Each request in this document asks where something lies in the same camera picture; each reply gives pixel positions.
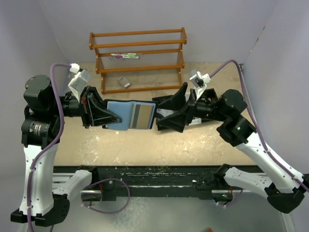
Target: purple cable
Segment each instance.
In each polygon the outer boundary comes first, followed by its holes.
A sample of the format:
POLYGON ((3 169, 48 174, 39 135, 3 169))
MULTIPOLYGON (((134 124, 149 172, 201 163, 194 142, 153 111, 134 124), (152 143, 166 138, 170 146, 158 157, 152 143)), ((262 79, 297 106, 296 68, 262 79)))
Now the purple cable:
POLYGON ((82 204, 83 204, 85 207, 87 207, 88 209, 91 209, 91 210, 93 210, 93 211, 96 211, 96 212, 102 213, 102 214, 116 214, 116 213, 119 213, 120 211, 124 210, 124 209, 126 208, 126 206, 129 204, 129 201, 130 201, 130 190, 129 190, 128 185, 127 185, 125 182, 123 182, 122 180, 119 180, 119 179, 116 179, 116 178, 108 178, 108 179, 100 180, 100 181, 98 181, 98 182, 96 182, 96 183, 94 183, 94 184, 91 184, 91 185, 87 186, 87 188, 88 188, 88 187, 95 186, 95 185, 98 185, 98 184, 103 183, 103 182, 106 182, 106 181, 111 181, 111 180, 112 180, 112 181, 113 181, 113 180, 119 181, 119 182, 120 182, 121 184, 123 184, 123 185, 126 187, 126 189, 127 189, 127 201, 126 201, 126 204, 125 204, 123 207, 121 207, 120 209, 118 209, 118 210, 116 210, 116 211, 107 212, 107 211, 101 211, 101 210, 95 209, 95 208, 93 208, 93 207, 91 207, 91 206, 85 204, 85 202, 83 201, 83 199, 81 199, 81 200, 82 200, 82 204))
POLYGON ((257 130, 257 134, 259 135, 260 137, 260 140, 261 140, 261 143, 263 145, 263 148, 265 151, 267 151, 267 154, 269 155, 269 157, 279 166, 281 167, 290 177, 292 177, 293 180, 295 180, 301 187, 304 188, 304 190, 306 190, 307 192, 309 192, 309 188, 307 188, 307 186, 305 184, 303 184, 299 179, 297 179, 295 177, 295 175, 290 172, 290 170, 288 170, 283 164, 281 164, 273 155, 272 153, 268 150, 268 147, 266 145, 266 142, 264 140, 264 137, 262 135, 262 132, 259 128, 259 126, 257 125, 257 122, 255 121, 254 119, 254 115, 253 115, 253 111, 250 107, 250 104, 249 104, 249 99, 248 99, 248 93, 247 93, 247 90, 246 90, 246 87, 245 87, 245 81, 244 81, 244 78, 242 76, 242 73, 241 73, 241 70, 240 70, 240 67, 239 67, 239 64, 237 63, 237 61, 235 61, 234 59, 230 59, 226 62, 224 62, 219 68, 217 68, 211 75, 209 75, 210 78, 212 78, 214 75, 216 75, 225 65, 227 65, 228 63, 231 63, 233 62, 236 67, 237 67, 237 71, 238 71, 238 74, 239 74, 239 78, 240 78, 240 85, 241 85, 241 90, 242 90, 242 93, 243 93, 243 97, 244 97, 244 100, 245 102, 247 103, 247 109, 248 109, 248 112, 249 112, 249 115, 250 115, 250 118, 257 130))
POLYGON ((32 191, 32 178, 33 178, 33 172, 35 172, 34 168, 35 165, 38 161, 38 159, 48 150, 50 149, 53 145, 56 144, 56 142, 60 139, 63 129, 64 129, 64 115, 63 115, 63 110, 62 110, 62 104, 59 98, 59 94, 58 94, 58 90, 57 90, 57 86, 56 86, 56 81, 55 81, 55 77, 54 77, 54 70, 55 67, 57 66, 61 66, 61 67, 68 67, 70 68, 71 66, 69 64, 64 64, 64 63, 55 63, 50 67, 50 80, 52 83, 52 87, 53 87, 53 92, 54 92, 54 96, 55 96, 55 100, 57 103, 57 107, 58 107, 58 111, 59 111, 59 116, 60 116, 60 129, 59 129, 59 133, 57 134, 56 138, 47 146, 45 147, 41 152, 39 152, 39 154, 34 158, 31 166, 30 166, 30 170, 33 170, 32 172, 29 173, 29 177, 28 177, 28 183, 27 183, 27 206, 28 206, 28 210, 27 210, 27 220, 28 220, 28 226, 30 229, 30 232, 34 232, 34 228, 32 226, 31 223, 31 191, 32 191))
POLYGON ((218 204, 218 205, 221 205, 223 207, 229 207, 229 206, 232 206, 233 204, 235 204, 236 202, 238 202, 238 200, 240 199, 241 195, 242 195, 242 192, 243 192, 243 189, 240 191, 239 195, 237 196, 237 198, 232 201, 230 204, 218 204))

